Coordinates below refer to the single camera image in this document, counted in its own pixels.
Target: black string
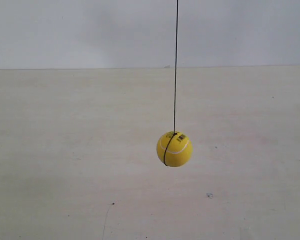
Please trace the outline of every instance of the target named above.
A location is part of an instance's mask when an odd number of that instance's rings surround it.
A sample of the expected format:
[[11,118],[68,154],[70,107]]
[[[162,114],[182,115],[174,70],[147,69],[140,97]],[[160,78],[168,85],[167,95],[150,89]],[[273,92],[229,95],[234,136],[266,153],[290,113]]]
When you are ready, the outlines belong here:
[[178,18],[179,18],[178,15],[179,15],[179,0],[176,0],[173,133],[176,133],[177,53],[178,53]]

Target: tennis ball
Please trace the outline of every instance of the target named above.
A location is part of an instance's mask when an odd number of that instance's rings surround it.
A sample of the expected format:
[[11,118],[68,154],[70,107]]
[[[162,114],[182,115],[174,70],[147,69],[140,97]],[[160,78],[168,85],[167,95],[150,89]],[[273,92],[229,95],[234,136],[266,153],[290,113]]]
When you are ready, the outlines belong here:
[[181,167],[192,156],[192,143],[182,132],[169,131],[163,134],[157,144],[156,153],[167,167]]

